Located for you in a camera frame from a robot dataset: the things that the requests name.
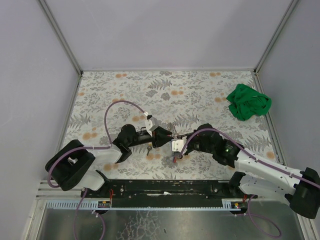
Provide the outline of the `grey crescent keyring holder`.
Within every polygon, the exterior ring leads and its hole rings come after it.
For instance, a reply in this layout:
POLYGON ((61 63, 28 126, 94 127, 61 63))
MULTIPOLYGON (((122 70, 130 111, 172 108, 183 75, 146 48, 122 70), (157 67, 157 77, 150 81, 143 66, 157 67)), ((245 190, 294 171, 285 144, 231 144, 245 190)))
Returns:
POLYGON ((170 122, 168 124, 168 126, 169 126, 169 130, 172 132, 172 137, 173 137, 173 139, 171 140, 170 145, 171 145, 171 151, 172 151, 172 156, 173 156, 172 162, 175 164, 177 162, 177 158, 179 156, 178 151, 174 147, 174 143, 176 141, 178 133, 177 133, 177 130, 176 130, 176 128, 175 128, 175 126, 174 126, 174 124, 172 122, 170 122))

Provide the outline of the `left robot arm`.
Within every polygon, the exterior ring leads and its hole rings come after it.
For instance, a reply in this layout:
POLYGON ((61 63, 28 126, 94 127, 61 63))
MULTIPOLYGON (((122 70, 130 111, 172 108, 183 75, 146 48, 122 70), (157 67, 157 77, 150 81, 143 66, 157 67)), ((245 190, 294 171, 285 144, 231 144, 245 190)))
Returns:
POLYGON ((51 188, 69 191, 74 187, 99 190, 106 178, 93 167, 102 164, 120 164, 131 155, 131 147, 151 144, 159 148, 173 139, 173 133, 161 126, 140 131, 132 124, 124 125, 117 138, 107 146, 85 146, 74 139, 54 155, 45 165, 47 183, 51 188))

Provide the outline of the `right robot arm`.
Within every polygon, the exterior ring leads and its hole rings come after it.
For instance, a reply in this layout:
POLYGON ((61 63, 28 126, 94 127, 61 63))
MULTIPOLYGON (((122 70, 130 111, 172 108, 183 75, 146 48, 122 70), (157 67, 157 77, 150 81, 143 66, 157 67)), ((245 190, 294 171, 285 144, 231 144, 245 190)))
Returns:
POLYGON ((237 184, 244 194, 277 200, 308 219, 317 216, 320 176, 312 168, 300 170, 267 160, 210 124, 172 140, 171 150, 179 157, 192 151, 211 154, 219 164, 246 172, 237 184))

